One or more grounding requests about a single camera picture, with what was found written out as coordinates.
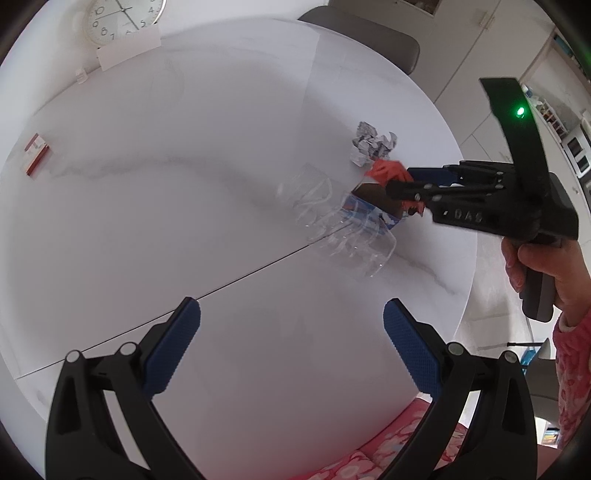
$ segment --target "gray chair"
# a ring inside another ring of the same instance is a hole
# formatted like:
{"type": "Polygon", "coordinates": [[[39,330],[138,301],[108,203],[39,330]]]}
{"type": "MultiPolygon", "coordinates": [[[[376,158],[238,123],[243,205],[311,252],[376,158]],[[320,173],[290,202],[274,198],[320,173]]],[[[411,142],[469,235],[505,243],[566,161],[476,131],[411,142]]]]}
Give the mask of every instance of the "gray chair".
{"type": "Polygon", "coordinates": [[[546,340],[527,366],[525,380],[530,389],[536,417],[558,427],[558,395],[560,386],[556,374],[556,361],[550,360],[550,340],[546,340]]]}
{"type": "Polygon", "coordinates": [[[300,17],[302,22],[319,25],[362,43],[386,57],[407,75],[417,66],[421,48],[404,33],[335,7],[317,7],[300,17]]]}

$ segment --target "pink patterned sleeve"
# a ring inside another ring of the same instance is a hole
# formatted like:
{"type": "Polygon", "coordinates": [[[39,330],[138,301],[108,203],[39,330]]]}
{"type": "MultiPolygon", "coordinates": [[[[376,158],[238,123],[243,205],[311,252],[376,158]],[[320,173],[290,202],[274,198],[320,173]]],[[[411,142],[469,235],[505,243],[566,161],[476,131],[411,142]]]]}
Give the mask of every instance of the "pink patterned sleeve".
{"type": "Polygon", "coordinates": [[[568,327],[560,316],[554,344],[560,383],[558,447],[562,449],[573,437],[591,401],[591,312],[577,327],[568,327]]]}

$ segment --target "clear plastic container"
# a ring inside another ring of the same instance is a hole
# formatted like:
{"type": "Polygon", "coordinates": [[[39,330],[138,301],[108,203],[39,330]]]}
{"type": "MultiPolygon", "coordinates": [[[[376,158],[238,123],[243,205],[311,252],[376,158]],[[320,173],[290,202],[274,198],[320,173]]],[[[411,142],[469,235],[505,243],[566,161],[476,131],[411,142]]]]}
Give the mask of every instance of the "clear plastic container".
{"type": "Polygon", "coordinates": [[[357,275],[374,276],[394,253],[396,238],[384,213],[310,164],[280,185],[277,197],[307,230],[310,245],[357,275]]]}

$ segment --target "white table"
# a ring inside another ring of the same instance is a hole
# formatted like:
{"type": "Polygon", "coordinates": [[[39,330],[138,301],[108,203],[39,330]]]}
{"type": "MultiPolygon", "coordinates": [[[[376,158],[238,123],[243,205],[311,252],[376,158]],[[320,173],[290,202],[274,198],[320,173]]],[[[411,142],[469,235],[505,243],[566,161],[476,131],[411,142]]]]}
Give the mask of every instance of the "white table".
{"type": "Polygon", "coordinates": [[[400,297],[451,340],[476,237],[412,218],[366,282],[304,248],[276,208],[277,185],[310,162],[352,188],[361,120],[395,132],[407,166],[461,159],[406,75],[299,22],[166,38],[39,111],[0,184],[0,348],[42,416],[59,373],[48,365],[141,337],[185,295],[201,298],[203,327],[156,404],[209,478],[321,466],[397,416],[416,389],[383,332],[383,306],[400,297]],[[21,150],[37,131],[52,153],[29,179],[21,150]]]}

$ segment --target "orange cloth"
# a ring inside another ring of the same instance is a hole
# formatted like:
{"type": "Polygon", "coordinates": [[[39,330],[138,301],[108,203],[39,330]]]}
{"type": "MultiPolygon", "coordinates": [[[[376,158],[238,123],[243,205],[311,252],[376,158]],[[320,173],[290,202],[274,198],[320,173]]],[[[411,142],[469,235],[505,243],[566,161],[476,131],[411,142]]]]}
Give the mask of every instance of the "orange cloth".
{"type": "MultiPolygon", "coordinates": [[[[391,180],[405,182],[414,181],[411,174],[399,161],[382,160],[381,158],[374,161],[374,166],[365,174],[365,176],[373,178],[382,187],[385,187],[391,180]]],[[[408,212],[408,209],[413,207],[418,210],[421,216],[425,212],[425,204],[423,202],[402,201],[402,208],[405,212],[408,212]]]]}

